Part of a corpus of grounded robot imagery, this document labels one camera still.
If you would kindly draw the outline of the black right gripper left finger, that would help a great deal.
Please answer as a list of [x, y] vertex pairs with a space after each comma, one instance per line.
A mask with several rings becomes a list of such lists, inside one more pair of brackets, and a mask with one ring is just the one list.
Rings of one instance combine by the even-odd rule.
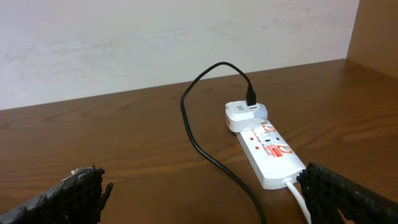
[[113, 183], [102, 186], [102, 167], [71, 171], [51, 189], [1, 214], [1, 224], [97, 224]]

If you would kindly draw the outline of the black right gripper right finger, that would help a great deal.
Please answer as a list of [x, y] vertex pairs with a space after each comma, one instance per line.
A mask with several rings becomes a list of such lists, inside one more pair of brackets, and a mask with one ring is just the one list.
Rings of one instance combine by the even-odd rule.
[[320, 164], [309, 163], [297, 182], [314, 224], [397, 224], [397, 203]]

